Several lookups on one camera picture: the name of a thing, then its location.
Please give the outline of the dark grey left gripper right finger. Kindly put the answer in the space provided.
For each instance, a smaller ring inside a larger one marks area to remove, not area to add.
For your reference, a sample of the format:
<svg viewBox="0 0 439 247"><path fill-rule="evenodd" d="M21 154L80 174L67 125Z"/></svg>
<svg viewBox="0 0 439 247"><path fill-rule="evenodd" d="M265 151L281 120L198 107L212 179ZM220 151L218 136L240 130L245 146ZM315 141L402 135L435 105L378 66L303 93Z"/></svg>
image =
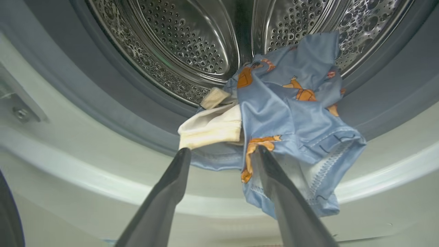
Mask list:
<svg viewBox="0 0 439 247"><path fill-rule="evenodd" d="M284 247L339 247L265 146L257 147L252 162L265 195L274 203Z"/></svg>

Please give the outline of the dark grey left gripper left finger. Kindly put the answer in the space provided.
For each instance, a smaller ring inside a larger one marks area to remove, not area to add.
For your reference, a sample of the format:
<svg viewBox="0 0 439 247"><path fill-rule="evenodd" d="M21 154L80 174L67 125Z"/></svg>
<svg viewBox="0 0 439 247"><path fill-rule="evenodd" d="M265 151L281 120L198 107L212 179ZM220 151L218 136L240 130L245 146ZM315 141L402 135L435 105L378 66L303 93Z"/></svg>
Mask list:
<svg viewBox="0 0 439 247"><path fill-rule="evenodd" d="M179 150L115 247L168 247L175 209L186 192L190 163L191 150Z"/></svg>

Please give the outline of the cream cloth piece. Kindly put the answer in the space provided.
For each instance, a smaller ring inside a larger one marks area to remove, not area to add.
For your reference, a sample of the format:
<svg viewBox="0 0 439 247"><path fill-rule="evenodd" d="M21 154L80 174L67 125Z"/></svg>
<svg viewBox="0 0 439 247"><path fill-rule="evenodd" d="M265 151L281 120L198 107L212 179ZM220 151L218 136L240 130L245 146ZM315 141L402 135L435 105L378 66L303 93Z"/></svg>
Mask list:
<svg viewBox="0 0 439 247"><path fill-rule="evenodd" d="M214 87L200 107L178 128L179 149L194 150L216 143L243 144L240 106L231 93Z"/></svg>

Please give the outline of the blue cartoon print garment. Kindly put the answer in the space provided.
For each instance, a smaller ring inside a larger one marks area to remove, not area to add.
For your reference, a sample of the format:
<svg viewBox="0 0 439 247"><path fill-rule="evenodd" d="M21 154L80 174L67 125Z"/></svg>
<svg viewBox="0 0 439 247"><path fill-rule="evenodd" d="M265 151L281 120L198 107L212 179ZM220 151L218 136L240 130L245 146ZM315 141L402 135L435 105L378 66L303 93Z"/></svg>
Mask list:
<svg viewBox="0 0 439 247"><path fill-rule="evenodd" d="M319 217L339 213L334 190L366 147L365 138L337 112L342 77L335 61L339 32L315 33L240 69L224 91L238 100L243 144L216 143L192 150L191 165L240 170L249 204L276 218L259 169L251 161L259 145L275 156Z"/></svg>

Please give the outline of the white front-load washing machine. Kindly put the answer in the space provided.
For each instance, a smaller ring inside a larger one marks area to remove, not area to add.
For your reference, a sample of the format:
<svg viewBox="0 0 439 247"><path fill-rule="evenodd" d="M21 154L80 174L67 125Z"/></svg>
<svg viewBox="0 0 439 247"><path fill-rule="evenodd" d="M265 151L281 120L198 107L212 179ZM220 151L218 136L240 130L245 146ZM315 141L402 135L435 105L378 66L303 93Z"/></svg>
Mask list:
<svg viewBox="0 0 439 247"><path fill-rule="evenodd" d="M0 0L0 85L13 92L0 100L0 169L19 203L115 243L176 153L122 136L54 88L29 41L38 28L21 0ZM335 193L341 213L323 222L341 245L439 246L439 102L367 140Z"/></svg>

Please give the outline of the grey rubber door seal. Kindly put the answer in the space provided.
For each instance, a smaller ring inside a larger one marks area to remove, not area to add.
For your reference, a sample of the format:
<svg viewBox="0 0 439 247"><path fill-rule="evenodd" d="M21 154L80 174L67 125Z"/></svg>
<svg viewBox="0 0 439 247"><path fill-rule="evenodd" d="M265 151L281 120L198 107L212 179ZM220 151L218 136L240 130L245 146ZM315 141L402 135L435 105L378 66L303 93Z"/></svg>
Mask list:
<svg viewBox="0 0 439 247"><path fill-rule="evenodd" d="M160 153L177 151L177 126L195 107L164 93L110 42L86 0L21 0L31 12L29 39L49 83L94 119ZM347 124L370 141L439 102L439 0L416 0L384 45L346 80L339 105Z"/></svg>

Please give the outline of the steel perforated washer drum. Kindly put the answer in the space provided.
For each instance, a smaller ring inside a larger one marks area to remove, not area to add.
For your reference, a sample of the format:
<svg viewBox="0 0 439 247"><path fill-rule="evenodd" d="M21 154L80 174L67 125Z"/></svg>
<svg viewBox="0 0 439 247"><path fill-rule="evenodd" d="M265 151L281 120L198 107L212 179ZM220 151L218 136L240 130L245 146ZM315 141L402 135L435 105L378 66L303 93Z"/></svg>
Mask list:
<svg viewBox="0 0 439 247"><path fill-rule="evenodd" d="M346 78L389 39L414 0L85 0L119 53L196 107L255 55L338 31Z"/></svg>

